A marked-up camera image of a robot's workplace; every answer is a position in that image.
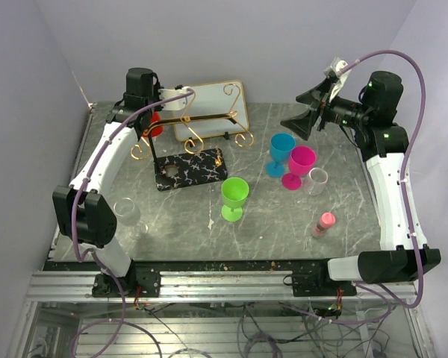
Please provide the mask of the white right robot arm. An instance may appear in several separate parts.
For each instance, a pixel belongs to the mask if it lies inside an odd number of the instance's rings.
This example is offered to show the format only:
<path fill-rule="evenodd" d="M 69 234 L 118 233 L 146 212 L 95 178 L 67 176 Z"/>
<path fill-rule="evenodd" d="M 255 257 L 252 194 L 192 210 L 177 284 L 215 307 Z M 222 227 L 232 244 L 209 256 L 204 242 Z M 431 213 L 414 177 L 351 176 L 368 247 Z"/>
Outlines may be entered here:
<path fill-rule="evenodd" d="M 409 172 L 402 167 L 409 149 L 406 130 L 394 123 L 403 93 L 402 80 L 392 72 L 376 71 L 362 88 L 358 101 L 337 95 L 343 77 L 330 70 L 323 82 L 296 97 L 308 109 L 281 125 L 302 139 L 313 126 L 335 123 L 351 128 L 376 196 L 380 220 L 380 249 L 334 258 L 314 277 L 315 289 L 330 295 L 343 280 L 399 283 L 419 279 L 441 262 L 430 248 L 415 213 Z"/>

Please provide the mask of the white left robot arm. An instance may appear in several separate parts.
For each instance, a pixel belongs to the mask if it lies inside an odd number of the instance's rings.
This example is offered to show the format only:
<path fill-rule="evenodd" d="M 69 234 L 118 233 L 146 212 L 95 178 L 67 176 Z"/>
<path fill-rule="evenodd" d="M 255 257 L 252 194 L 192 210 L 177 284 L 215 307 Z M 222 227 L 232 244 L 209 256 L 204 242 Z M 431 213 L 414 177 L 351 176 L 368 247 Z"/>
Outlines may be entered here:
<path fill-rule="evenodd" d="M 68 186 L 57 186 L 52 194 L 59 231 L 72 240 L 77 261 L 91 254 L 100 262 L 105 282 L 121 296 L 136 290 L 136 269 L 116 238 L 117 219 L 105 198 L 123 160 L 151 122 L 159 88 L 151 69 L 129 69 L 122 100 L 108 114 L 91 157 Z"/>

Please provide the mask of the pink plastic wine glass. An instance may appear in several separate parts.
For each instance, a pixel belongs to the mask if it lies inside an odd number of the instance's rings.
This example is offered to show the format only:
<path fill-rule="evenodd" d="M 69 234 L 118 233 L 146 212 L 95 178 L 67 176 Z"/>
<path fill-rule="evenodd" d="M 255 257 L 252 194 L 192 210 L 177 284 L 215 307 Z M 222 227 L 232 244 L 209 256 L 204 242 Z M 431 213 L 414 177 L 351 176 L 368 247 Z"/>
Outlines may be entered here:
<path fill-rule="evenodd" d="M 284 188 L 298 190 L 302 185 L 302 176 L 307 175 L 317 159 L 314 150 L 304 146 L 296 146 L 290 153 L 288 160 L 289 172 L 283 175 L 281 183 Z"/>

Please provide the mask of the blue plastic wine glass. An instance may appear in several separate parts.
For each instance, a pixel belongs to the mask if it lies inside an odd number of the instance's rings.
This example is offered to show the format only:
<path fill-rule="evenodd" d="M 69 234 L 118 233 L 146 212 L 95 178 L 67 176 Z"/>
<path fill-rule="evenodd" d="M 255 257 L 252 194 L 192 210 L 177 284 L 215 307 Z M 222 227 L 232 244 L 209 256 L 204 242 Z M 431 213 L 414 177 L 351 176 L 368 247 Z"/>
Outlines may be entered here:
<path fill-rule="evenodd" d="M 272 178 L 280 178 L 285 173 L 284 162 L 296 146 L 296 140 L 287 133 L 277 133 L 270 140 L 271 161 L 266 165 L 266 173 Z"/>

